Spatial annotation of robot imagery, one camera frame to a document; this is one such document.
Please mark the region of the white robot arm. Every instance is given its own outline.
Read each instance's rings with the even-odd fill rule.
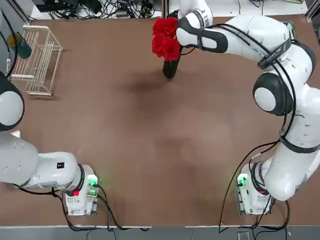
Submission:
[[[185,48],[259,62],[263,73],[253,86],[253,97],[265,112],[287,115],[281,134],[287,131],[295,108],[289,131],[280,138],[273,157],[245,165],[238,177],[245,213],[260,215],[264,209],[267,213],[270,195],[280,201],[291,198],[320,164],[320,90],[306,84],[316,57],[308,46],[291,41],[285,24],[266,16],[239,15],[226,22],[231,27],[219,27],[213,25],[213,14],[204,0],[181,0],[178,17],[176,37]],[[267,65],[271,60],[278,60],[283,69],[279,64]]]
[[[0,26],[5,22],[3,19],[10,26],[0,11]],[[93,214],[98,196],[93,185],[99,183],[92,168],[77,164],[69,152],[38,153],[35,146],[11,135],[8,131],[21,122],[24,112],[22,94],[0,72],[0,182],[23,189],[63,190],[69,215]]]

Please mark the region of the red flower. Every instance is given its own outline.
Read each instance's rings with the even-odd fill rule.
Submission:
[[[167,37],[163,45],[163,55],[166,61],[176,61],[180,57],[180,44],[177,39]]]
[[[165,20],[160,17],[155,20],[152,27],[152,34],[164,34],[165,33]]]
[[[164,20],[164,33],[171,38],[176,35],[176,30],[178,26],[178,19],[169,17]]]
[[[164,43],[166,36],[164,33],[157,33],[152,39],[152,52],[156,54],[159,58],[164,56]]]

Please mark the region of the black cable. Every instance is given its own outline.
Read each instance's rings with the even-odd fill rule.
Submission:
[[[265,0],[249,0],[253,5],[255,5],[257,8],[260,8],[261,2],[262,2],[262,8],[261,8],[261,16],[264,15],[264,6],[265,6]]]
[[[214,27],[219,27],[219,28],[221,28],[221,26],[229,27],[229,28],[234,29],[234,30],[236,30],[237,32],[245,35],[247,38],[249,38],[251,41],[253,41],[255,44],[257,44],[260,48],[262,48],[267,54],[269,54],[269,55],[271,54],[271,52],[270,52],[265,46],[263,46],[260,42],[258,42],[256,39],[254,39],[253,37],[251,37],[251,36],[250,36],[249,34],[247,34],[246,32],[242,31],[241,29],[239,29],[239,28],[237,28],[237,27],[235,27],[235,26],[232,26],[232,25],[230,25],[230,24],[226,24],[226,23],[219,23],[219,24],[215,24],[215,25],[214,25]],[[240,35],[238,35],[236,32],[233,32],[233,31],[231,31],[231,30],[228,29],[228,28],[223,28],[223,29],[225,29],[226,31],[234,34],[235,36],[237,36],[238,38],[240,38],[242,41],[244,41],[246,44],[249,44],[248,41],[244,40],[244,38],[241,37]],[[289,75],[288,75],[287,71],[285,70],[285,68],[282,66],[282,64],[281,64],[278,60],[276,60],[275,63],[279,65],[279,67],[281,68],[281,70],[282,70],[283,73],[285,74],[285,76],[286,76],[286,78],[287,78],[287,80],[288,80],[288,82],[289,82],[289,84],[290,84],[291,91],[292,91],[292,98],[293,98],[292,117],[291,117],[291,119],[290,119],[290,123],[289,123],[289,125],[288,125],[285,133],[282,135],[282,137],[285,138],[285,137],[287,136],[287,134],[288,134],[291,126],[292,126],[294,117],[295,117],[295,115],[296,115],[296,107],[297,107],[296,92],[295,92],[294,85],[293,85],[293,83],[292,83],[292,81],[291,81],[291,78],[289,77]],[[281,73],[280,73],[279,70],[276,68],[276,66],[275,66],[274,64],[272,64],[272,67],[273,67],[274,70],[278,73],[281,81],[282,81],[282,82],[285,82],[284,79],[283,79],[283,77],[282,77],[282,75],[281,75]]]
[[[21,191],[28,193],[28,194],[33,194],[33,195],[52,195],[52,191],[48,191],[48,192],[36,192],[36,191],[29,191],[26,190],[22,187],[18,187],[18,189],[20,189]]]
[[[275,233],[275,232],[278,232],[278,230],[274,230],[274,231],[272,231],[272,230],[270,230],[270,231],[260,231],[260,232],[258,232],[256,235],[255,235],[255,232],[254,232],[254,230],[252,229],[252,235],[253,235],[253,239],[254,240],[257,240],[257,237],[258,237],[258,235],[259,234],[262,234],[262,233]],[[285,240],[287,240],[287,237],[288,237],[288,233],[287,233],[287,228],[285,227],[284,228],[284,232],[285,232]]]
[[[240,162],[240,164],[237,166],[237,168],[235,169],[233,175],[232,175],[232,178],[229,182],[229,185],[226,189],[226,192],[225,192],[225,195],[224,195],[224,199],[223,199],[223,203],[222,203],[222,207],[221,207],[221,213],[220,213],[220,220],[219,220],[219,234],[222,233],[224,230],[221,231],[221,222],[222,222],[222,215],[223,215],[223,212],[224,212],[224,208],[225,208],[225,203],[226,203],[226,199],[227,199],[227,195],[228,195],[228,192],[229,192],[229,189],[230,189],[230,186],[234,180],[234,177],[235,175],[237,174],[240,166],[244,163],[244,161],[247,159],[247,157],[255,150],[259,149],[259,148],[262,148],[262,147],[265,147],[265,146],[269,146],[269,145],[273,145],[275,143],[277,143],[278,141],[273,141],[273,142],[269,142],[269,143],[265,143],[265,144],[261,144],[259,146],[256,146],[255,148],[253,148],[244,158],[243,160]]]
[[[8,20],[8,18],[7,18],[7,16],[5,15],[4,11],[1,10],[1,12],[2,12],[2,15],[3,15],[4,20],[6,21],[6,24],[8,24],[8,26],[9,26],[9,28],[10,28],[12,37],[13,37],[13,39],[14,39],[14,59],[13,59],[13,64],[12,64],[9,72],[8,72],[8,73],[6,74],[6,76],[5,76],[6,78],[8,78],[8,77],[12,74],[12,72],[13,72],[15,66],[16,66],[16,63],[17,63],[17,58],[18,58],[18,41],[17,41],[17,37],[16,37],[16,34],[15,34],[15,31],[14,31],[13,27],[12,27],[11,24],[10,24],[10,21]]]
[[[262,44],[260,44],[256,39],[254,39],[253,37],[251,37],[251,36],[248,35],[247,33],[243,32],[242,30],[238,29],[237,27],[234,27],[234,26],[232,26],[232,25],[225,24],[225,23],[221,23],[221,24],[216,24],[216,25],[214,25],[214,27],[219,27],[219,28],[221,28],[222,26],[226,26],[226,27],[235,29],[236,31],[242,33],[242,34],[245,35],[247,38],[249,38],[251,41],[253,41],[254,43],[256,43],[256,44],[257,44],[259,47],[261,47],[267,54],[269,54],[269,55],[271,54],[270,51],[269,51],[268,49],[266,49]],[[233,34],[236,35],[238,38],[240,38],[242,41],[244,41],[248,46],[251,46],[251,45],[248,43],[248,41],[244,40],[243,37],[241,37],[239,34],[231,31],[230,29],[228,29],[228,28],[226,28],[226,27],[224,27],[223,29],[225,29],[225,30],[228,31],[228,32],[233,33]],[[288,128],[286,129],[285,133],[284,133],[283,136],[282,136],[283,138],[285,138],[285,136],[288,134],[288,132],[289,132],[291,126],[292,126],[293,117],[295,116],[295,113],[296,113],[296,95],[295,95],[294,86],[293,86],[293,84],[292,84],[292,81],[291,81],[291,79],[290,79],[287,71],[285,70],[285,68],[281,65],[281,63],[280,63],[278,60],[276,60],[275,62],[279,65],[279,67],[280,67],[281,70],[284,72],[285,76],[287,77],[288,82],[289,82],[290,87],[291,87],[291,90],[292,90],[292,96],[293,96],[292,117],[291,117],[290,123],[289,123],[289,125],[288,125]],[[276,66],[275,66],[274,64],[272,64],[272,67],[277,71],[279,77],[281,78],[281,81],[284,82],[284,79],[282,78],[282,75],[281,75],[281,73],[279,72],[279,70],[276,68]],[[226,197],[227,197],[229,188],[230,188],[230,186],[231,186],[231,183],[232,183],[233,178],[234,178],[235,175],[236,175],[236,172],[238,171],[238,169],[240,168],[240,166],[241,166],[241,164],[244,162],[244,160],[240,163],[240,165],[237,167],[235,173],[233,174],[232,179],[231,179],[231,181],[230,181],[230,183],[229,183],[229,186],[228,186],[228,188],[227,188],[226,194],[225,194],[225,196],[224,196],[224,200],[223,200],[222,208],[221,208],[220,222],[219,222],[219,233],[221,233],[221,232],[224,231],[224,230],[223,230],[223,231],[220,231],[220,229],[221,229],[222,213],[223,213],[223,209],[224,209],[224,205],[225,205],[225,201],[226,201]],[[290,218],[290,212],[288,211],[288,217],[287,217],[287,220],[288,220],[288,221],[289,221],[289,218]]]
[[[0,31],[0,35],[1,35],[1,38],[3,39],[3,41],[4,41],[4,44],[6,46],[6,50],[7,50],[8,54],[9,54],[10,53],[10,47],[9,47],[9,45],[8,45],[6,39],[5,39],[5,36],[2,34],[1,31]]]
[[[166,1],[166,17],[168,18],[169,15],[169,4],[170,4],[170,0]]]
[[[192,53],[193,50],[195,50],[195,49],[196,49],[196,48],[194,47],[194,48],[192,48],[190,51],[188,51],[188,52],[186,52],[186,53],[181,53],[181,56],[188,55],[188,54]]]
[[[238,1],[238,5],[239,5],[239,15],[241,14],[241,4],[240,4],[240,1],[239,0],[237,0]]]
[[[119,223],[117,222],[117,220],[116,220],[116,218],[115,218],[115,216],[114,216],[114,213],[112,212],[109,204],[107,203],[107,201],[106,201],[102,196],[98,195],[98,199],[100,199],[100,200],[102,200],[102,201],[104,202],[107,210],[108,210],[108,211],[110,212],[110,214],[111,214],[111,217],[112,217],[112,219],[113,219],[113,221],[114,221],[115,226],[116,226],[119,230],[129,230],[129,229],[130,229],[130,228],[122,227],[122,226],[119,225]]]
[[[90,234],[92,231],[94,231],[94,230],[95,230],[95,229],[91,229],[90,231],[88,231],[88,232],[86,233],[86,237],[85,237],[86,240],[88,240],[89,234]],[[110,230],[110,231],[108,231],[108,232],[112,232],[113,235],[114,235],[114,240],[117,240],[116,233],[115,233],[115,231],[114,231],[113,229]]]

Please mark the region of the wire basket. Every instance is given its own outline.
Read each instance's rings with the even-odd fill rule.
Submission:
[[[11,79],[16,84],[26,83],[25,91],[30,95],[51,96],[63,48],[47,26],[24,25],[22,36],[32,50],[31,56],[18,56]]]

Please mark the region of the brown table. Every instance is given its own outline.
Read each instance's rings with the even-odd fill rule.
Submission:
[[[293,21],[298,39],[320,56],[313,26]],[[215,18],[223,23],[227,18]],[[42,20],[65,49],[54,96],[25,96],[22,138],[40,152],[72,152],[102,178],[113,212],[124,226],[212,226],[238,163],[253,147],[279,136],[282,117],[261,111],[252,87],[256,62],[195,50],[182,57],[172,82],[151,52],[154,19]],[[319,64],[308,82],[320,87]],[[291,225],[320,225],[320,173],[290,199]],[[0,225],[66,225],[61,204],[0,185]],[[284,222],[279,203],[263,224]],[[106,225],[98,216],[74,224]],[[255,218],[245,219],[246,224]],[[223,221],[239,225],[234,190]]]

